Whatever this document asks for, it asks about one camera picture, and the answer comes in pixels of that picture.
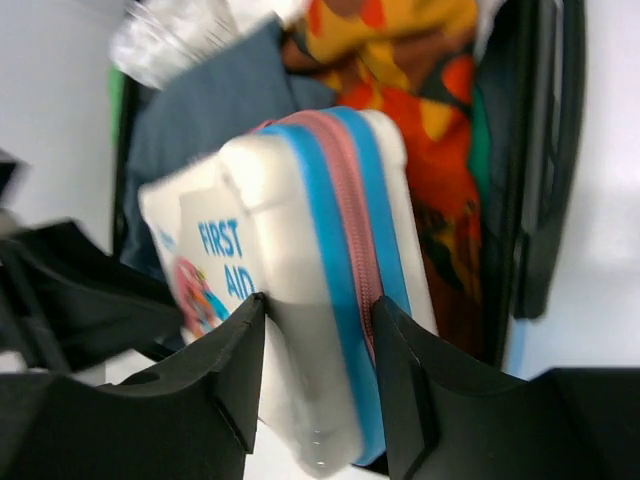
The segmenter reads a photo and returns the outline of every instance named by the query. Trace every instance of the printed logo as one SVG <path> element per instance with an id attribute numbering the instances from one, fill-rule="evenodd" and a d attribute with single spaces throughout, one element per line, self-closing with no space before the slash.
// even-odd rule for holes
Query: printed logo
<path id="1" fill-rule="evenodd" d="M 207 284 L 204 272 L 183 257 L 176 260 L 178 304 L 185 314 L 187 329 L 200 338 L 229 317 L 229 311 Z"/>

